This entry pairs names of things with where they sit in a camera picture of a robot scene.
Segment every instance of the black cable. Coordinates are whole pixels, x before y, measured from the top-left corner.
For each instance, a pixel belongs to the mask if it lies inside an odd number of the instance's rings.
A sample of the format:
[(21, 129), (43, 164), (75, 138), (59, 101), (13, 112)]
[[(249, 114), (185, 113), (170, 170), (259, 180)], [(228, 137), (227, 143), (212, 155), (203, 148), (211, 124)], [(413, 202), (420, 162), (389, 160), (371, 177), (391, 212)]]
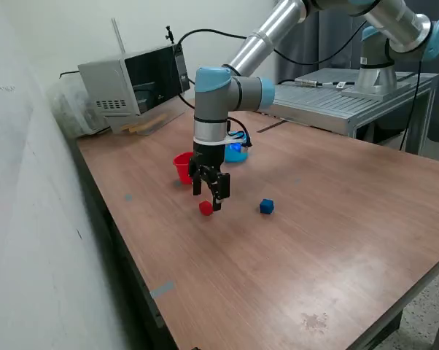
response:
[(323, 60), (320, 60), (320, 61), (316, 61), (316, 62), (297, 62), (297, 61), (294, 61), (294, 60), (292, 60), (292, 59), (290, 59), (290, 58), (288, 58), (288, 57), (286, 57), (285, 55), (283, 55), (281, 52), (279, 52), (278, 50), (274, 50), (274, 52), (275, 53), (277, 53), (278, 55), (280, 55), (282, 58), (284, 58), (286, 61), (289, 61), (289, 62), (291, 62), (291, 63), (293, 63), (293, 64), (297, 64), (297, 65), (299, 65), (299, 66), (314, 66), (314, 65), (316, 65), (316, 64), (321, 64), (321, 63), (323, 63), (323, 62), (326, 62), (326, 61), (329, 61), (329, 60), (331, 60), (333, 57), (335, 57), (338, 53), (340, 53), (341, 51), (343, 51), (344, 50), (344, 48), (346, 47), (346, 46), (348, 46), (349, 45), (349, 43), (352, 41), (352, 39), (357, 35), (357, 33), (359, 33), (360, 32), (360, 30), (365, 26), (365, 24), (367, 23), (367, 21), (365, 20), (364, 21), (364, 23), (363, 24), (361, 24), (360, 26), (359, 26), (359, 28), (351, 35), (351, 37), (348, 39), (348, 41), (338, 50), (338, 51), (336, 51), (335, 53), (333, 53), (330, 57), (327, 57), (327, 58), (324, 58)]
[(247, 130), (246, 126), (240, 120), (237, 120), (236, 118), (228, 116), (228, 119), (232, 120), (235, 123), (238, 123), (241, 126), (242, 130), (244, 131), (244, 133), (246, 134), (246, 142), (245, 142), (245, 144), (243, 144), (243, 146), (244, 147), (252, 147), (252, 143), (250, 141), (249, 131)]
[(282, 81), (279, 82), (277, 85), (281, 85), (281, 84), (283, 84), (284, 82), (294, 82), (294, 79), (285, 79), (285, 80), (282, 80)]
[(411, 111), (409, 112), (408, 122), (406, 123), (406, 129), (404, 131), (403, 140), (401, 141), (400, 151), (403, 150), (404, 142), (406, 140), (406, 135), (408, 135), (409, 125), (411, 124), (411, 119), (414, 114), (414, 108), (416, 107), (417, 93), (419, 92), (419, 86), (421, 83), (421, 71), (422, 71), (422, 61), (419, 61), (419, 68), (417, 69), (416, 92), (414, 93), (414, 99), (412, 100)]
[(190, 104), (189, 102), (187, 102), (184, 98), (183, 95), (179, 94), (178, 97), (181, 99), (182, 102), (184, 102), (186, 105), (188, 105), (191, 109), (195, 110), (195, 106), (193, 106), (192, 104)]
[(63, 75), (75, 74), (75, 73), (80, 73), (80, 71), (63, 71), (61, 74), (59, 74), (59, 79), (62, 78)]

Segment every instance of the metal platform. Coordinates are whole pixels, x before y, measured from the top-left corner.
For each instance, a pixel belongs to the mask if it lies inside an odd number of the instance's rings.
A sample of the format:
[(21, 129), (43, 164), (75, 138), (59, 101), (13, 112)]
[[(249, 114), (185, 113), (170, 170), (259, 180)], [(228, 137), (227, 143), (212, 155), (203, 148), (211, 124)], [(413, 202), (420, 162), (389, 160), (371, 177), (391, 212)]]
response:
[[(319, 82), (351, 82), (357, 80), (355, 69), (320, 69), (302, 76), (302, 79)], [(385, 114), (413, 100), (417, 76), (397, 73), (398, 81), (409, 83), (410, 88), (386, 101), (372, 101), (342, 96), (341, 90), (324, 87), (299, 87), (293, 82), (276, 86), (273, 106), (264, 111), (304, 125), (354, 137), (358, 128), (383, 117)], [(439, 74), (423, 73), (417, 94), (416, 108), (406, 140), (406, 152), (420, 154), (427, 137), (432, 105)]]

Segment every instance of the wooden table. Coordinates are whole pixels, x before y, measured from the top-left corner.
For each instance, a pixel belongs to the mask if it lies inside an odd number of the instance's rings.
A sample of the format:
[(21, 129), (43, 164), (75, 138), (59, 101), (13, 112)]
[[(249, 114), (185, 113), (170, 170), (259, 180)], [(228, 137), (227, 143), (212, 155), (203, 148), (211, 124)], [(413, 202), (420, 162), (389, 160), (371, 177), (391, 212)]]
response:
[(79, 142), (177, 346), (363, 348), (439, 273), (439, 162), (235, 116), (254, 146), (224, 166), (231, 198), (211, 217), (206, 185), (193, 197), (172, 165), (192, 149), (191, 113), (148, 137)]

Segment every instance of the tape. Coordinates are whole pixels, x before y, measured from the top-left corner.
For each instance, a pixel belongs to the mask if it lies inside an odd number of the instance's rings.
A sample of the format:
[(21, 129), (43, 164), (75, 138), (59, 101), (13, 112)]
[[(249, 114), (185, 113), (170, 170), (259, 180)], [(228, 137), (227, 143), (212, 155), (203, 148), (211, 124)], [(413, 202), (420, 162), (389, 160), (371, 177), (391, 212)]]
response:
[(163, 286), (152, 290), (149, 294), (152, 296), (153, 299), (160, 297), (166, 292), (169, 292), (170, 290), (174, 289), (174, 283), (172, 281), (167, 282)]

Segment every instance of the gray curtain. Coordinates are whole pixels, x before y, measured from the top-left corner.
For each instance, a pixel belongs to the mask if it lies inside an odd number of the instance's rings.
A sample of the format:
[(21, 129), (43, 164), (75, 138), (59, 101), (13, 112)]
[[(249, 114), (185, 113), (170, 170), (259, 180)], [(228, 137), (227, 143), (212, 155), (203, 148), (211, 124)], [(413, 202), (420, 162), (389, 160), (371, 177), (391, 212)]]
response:
[[(417, 13), (424, 13), (431, 20), (439, 19), (439, 0), (407, 0), (408, 6)], [(352, 18), (342, 11), (330, 10), (312, 14), (303, 24), (296, 26), (279, 45), (286, 56), (299, 62), (315, 62), (338, 50), (364, 21), (362, 17)], [(296, 78), (324, 67), (358, 69), (360, 67), (360, 38), (362, 31), (350, 45), (331, 61), (319, 66), (296, 66), (278, 58), (278, 80)], [(398, 71), (417, 71), (416, 62), (398, 62)], [(422, 65), (423, 72), (439, 73), (439, 57)], [(409, 106), (382, 118), (378, 124), (386, 129), (405, 127)], [(432, 112), (429, 138), (439, 142), (439, 87)]]

